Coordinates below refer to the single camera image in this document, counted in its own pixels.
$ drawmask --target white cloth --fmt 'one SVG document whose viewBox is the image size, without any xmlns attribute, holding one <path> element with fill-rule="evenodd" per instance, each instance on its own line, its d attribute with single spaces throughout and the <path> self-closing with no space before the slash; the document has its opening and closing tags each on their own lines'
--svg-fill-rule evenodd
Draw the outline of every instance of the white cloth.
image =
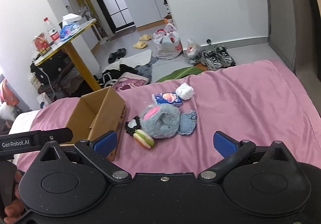
<svg viewBox="0 0 321 224">
<path fill-rule="evenodd" d="M 193 97 L 193 95 L 195 94 L 193 87 L 189 86 L 187 83 L 182 83 L 176 89 L 176 93 L 183 100 L 191 99 Z"/>
<path fill-rule="evenodd" d="M 38 112 L 37 111 L 31 111 L 31 112 L 24 112 L 15 119 L 13 122 L 9 134 L 15 134 L 15 133 L 21 133 L 21 132 L 27 132 L 30 131 L 31 125 L 33 123 L 33 120 L 36 118 Z M 20 154 L 14 155 L 14 160 L 12 161 L 14 164 L 17 164 L 18 158 Z"/>
<path fill-rule="evenodd" d="M 149 49 L 149 50 L 141 52 L 137 55 L 133 55 L 133 56 L 126 57 L 126 58 L 121 58 L 117 62 L 114 62 L 114 63 L 110 64 L 109 66 L 107 66 L 104 69 L 104 71 L 111 70 L 111 69 L 120 70 L 119 66 L 121 64 L 127 65 L 132 68 L 135 68 L 136 66 L 143 66 L 145 64 L 148 64 L 150 62 L 150 59 L 151 59 L 151 50 Z"/>
</svg>

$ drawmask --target crumpled white paper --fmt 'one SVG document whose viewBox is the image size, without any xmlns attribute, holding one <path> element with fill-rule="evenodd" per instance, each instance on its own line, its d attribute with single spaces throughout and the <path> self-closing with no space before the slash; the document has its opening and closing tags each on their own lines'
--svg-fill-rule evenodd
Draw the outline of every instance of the crumpled white paper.
<svg viewBox="0 0 321 224">
<path fill-rule="evenodd" d="M 193 87 L 187 83 L 183 83 L 176 89 L 176 94 L 183 100 L 188 100 L 191 99 L 195 93 Z"/>
</svg>

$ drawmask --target yellow slipper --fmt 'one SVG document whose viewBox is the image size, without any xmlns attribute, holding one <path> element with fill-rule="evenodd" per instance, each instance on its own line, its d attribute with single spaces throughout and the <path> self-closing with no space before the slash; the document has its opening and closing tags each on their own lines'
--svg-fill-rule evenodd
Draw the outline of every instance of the yellow slipper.
<svg viewBox="0 0 321 224">
<path fill-rule="evenodd" d="M 144 34 L 139 38 L 140 41 L 148 41 L 151 39 L 151 36 Z"/>
<path fill-rule="evenodd" d="M 147 44 L 144 43 L 144 42 L 141 42 L 141 41 L 138 41 L 137 44 L 134 44 L 134 45 L 133 45 L 133 47 L 136 48 L 136 49 L 143 49 L 143 48 L 145 48 L 146 46 L 147 46 Z"/>
</svg>

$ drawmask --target metal screw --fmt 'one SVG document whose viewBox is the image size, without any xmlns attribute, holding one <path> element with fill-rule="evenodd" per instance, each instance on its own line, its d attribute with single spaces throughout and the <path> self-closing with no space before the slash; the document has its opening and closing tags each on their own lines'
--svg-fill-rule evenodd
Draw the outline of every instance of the metal screw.
<svg viewBox="0 0 321 224">
<path fill-rule="evenodd" d="M 169 181 L 170 180 L 170 178 L 169 177 L 161 177 L 161 179 L 160 179 L 161 181 Z"/>
<path fill-rule="evenodd" d="M 201 177 L 207 180 L 214 179 L 216 177 L 216 173 L 214 171 L 203 171 L 201 173 Z"/>
<path fill-rule="evenodd" d="M 126 172 L 126 171 L 115 171 L 113 173 L 113 177 L 115 179 L 124 179 L 124 178 L 128 177 L 128 172 Z"/>
</svg>

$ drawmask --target black bag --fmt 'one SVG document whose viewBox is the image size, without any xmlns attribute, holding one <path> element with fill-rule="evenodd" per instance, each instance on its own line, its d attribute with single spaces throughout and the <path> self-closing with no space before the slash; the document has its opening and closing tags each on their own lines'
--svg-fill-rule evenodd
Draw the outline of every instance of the black bag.
<svg viewBox="0 0 321 224">
<path fill-rule="evenodd" d="M 49 76 L 50 82 L 52 82 L 70 62 L 68 55 L 59 50 L 52 57 L 38 66 L 35 66 L 34 63 L 32 63 L 30 65 L 30 71 L 31 73 L 35 73 L 36 78 L 38 78 L 42 85 L 46 85 L 49 82 L 45 73 Z"/>
</svg>

